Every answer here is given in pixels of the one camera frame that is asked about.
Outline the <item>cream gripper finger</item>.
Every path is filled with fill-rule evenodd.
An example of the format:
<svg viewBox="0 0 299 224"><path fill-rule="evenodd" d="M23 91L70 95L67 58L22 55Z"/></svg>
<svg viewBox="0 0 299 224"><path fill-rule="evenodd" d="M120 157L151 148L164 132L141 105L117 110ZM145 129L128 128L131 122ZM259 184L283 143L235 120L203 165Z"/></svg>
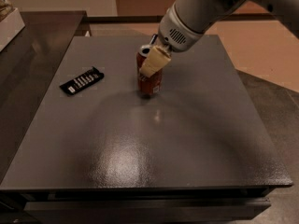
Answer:
<svg viewBox="0 0 299 224"><path fill-rule="evenodd" d="M155 45L150 49L147 58L139 68L139 72L144 77L152 77L170 62L171 53L168 47Z"/></svg>

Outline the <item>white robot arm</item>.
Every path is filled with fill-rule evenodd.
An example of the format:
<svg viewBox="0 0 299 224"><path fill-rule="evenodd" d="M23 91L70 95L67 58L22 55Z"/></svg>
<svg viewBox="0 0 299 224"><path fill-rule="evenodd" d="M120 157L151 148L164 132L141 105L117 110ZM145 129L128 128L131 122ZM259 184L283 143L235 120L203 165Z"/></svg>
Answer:
<svg viewBox="0 0 299 224"><path fill-rule="evenodd" d="M163 16L157 45L142 63L139 73L152 77L171 61L170 53L190 49L215 22L251 1L274 16L299 37L299 0L176 0Z"/></svg>

